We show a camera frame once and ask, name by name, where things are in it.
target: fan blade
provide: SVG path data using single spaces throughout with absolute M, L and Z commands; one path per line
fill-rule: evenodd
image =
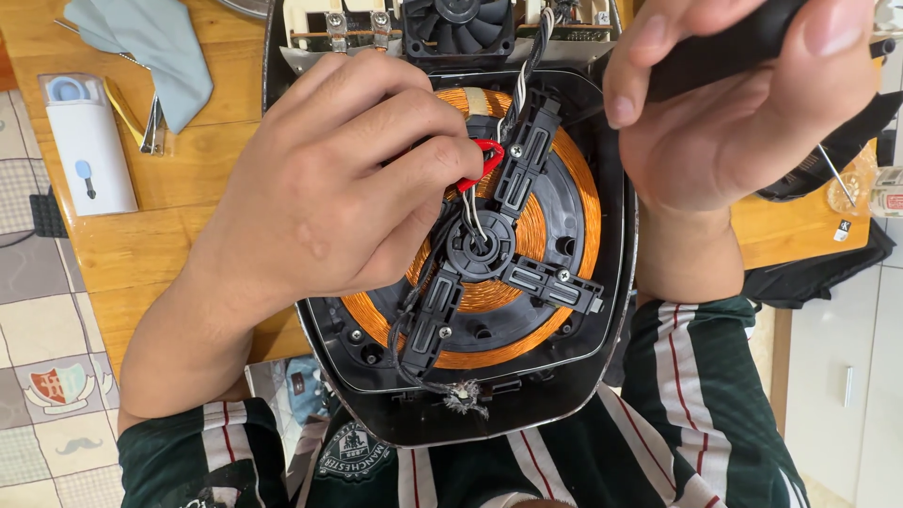
M 489 24 L 502 24 L 510 3 L 508 0 L 496 0 L 491 4 L 483 4 L 477 12 L 477 19 Z
M 479 19 L 472 19 L 467 25 L 470 35 L 477 40 L 484 48 L 488 48 L 496 41 L 498 35 L 502 32 L 500 24 L 488 24 Z
M 437 21 L 439 21 L 439 13 L 432 12 L 427 15 L 426 19 L 417 26 L 417 37 L 420 37 L 422 41 L 429 41 Z
M 418 13 L 417 11 L 422 11 L 423 9 L 430 7 L 433 5 L 433 0 L 408 0 L 405 2 L 405 15 L 413 16 L 422 13 Z
M 452 26 L 441 24 L 439 26 L 439 40 L 436 41 L 436 51 L 443 54 L 458 54 L 458 46 L 452 39 Z
M 473 35 L 470 35 L 466 25 L 456 26 L 454 36 L 458 40 L 458 47 L 461 48 L 461 53 L 463 54 L 473 54 L 483 49 L 483 46 L 479 45 L 479 42 L 473 38 Z

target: beige tape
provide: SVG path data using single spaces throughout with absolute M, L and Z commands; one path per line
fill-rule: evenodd
M 489 116 L 489 104 L 486 103 L 486 94 L 483 93 L 483 89 L 464 87 L 464 94 L 467 96 L 469 115 Z

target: hand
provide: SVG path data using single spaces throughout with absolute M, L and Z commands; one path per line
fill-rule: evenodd
M 300 298 L 387 286 L 445 188 L 481 174 L 463 115 L 422 71 L 376 51 L 328 54 L 267 112 L 186 271 L 252 326 Z
M 647 0 L 621 36 L 603 83 L 606 111 L 647 207 L 727 207 L 788 173 L 873 97 L 873 0 L 809 0 L 773 63 L 644 106 L 650 67 L 681 37 L 717 33 L 763 2 Z

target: crest logo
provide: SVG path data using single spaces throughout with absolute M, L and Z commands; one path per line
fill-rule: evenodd
M 336 432 L 320 457 L 321 475 L 365 478 L 389 458 L 392 448 L 370 437 L 357 421 L 350 421 Z
M 86 375 L 80 363 L 65 369 L 32 373 L 30 378 L 32 386 L 25 389 L 25 397 L 43 408 L 47 415 L 60 415 L 88 406 L 86 399 L 94 391 L 94 376 Z

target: red wire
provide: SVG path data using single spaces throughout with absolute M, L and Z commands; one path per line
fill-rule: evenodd
M 492 173 L 492 170 L 497 168 L 498 165 L 501 164 L 502 159 L 505 158 L 505 149 L 502 148 L 502 145 L 500 145 L 498 142 L 491 139 L 474 139 L 474 142 L 477 143 L 477 146 L 479 146 L 479 148 L 483 150 L 483 152 L 492 152 L 492 156 L 489 159 L 486 159 L 486 161 L 483 163 L 483 175 L 479 178 L 479 180 L 482 180 L 483 177 L 485 177 L 487 174 Z M 469 180 L 467 178 L 461 178 L 456 186 L 458 187 L 458 190 L 463 193 L 464 191 L 470 189 L 472 186 L 476 185 L 479 180 Z

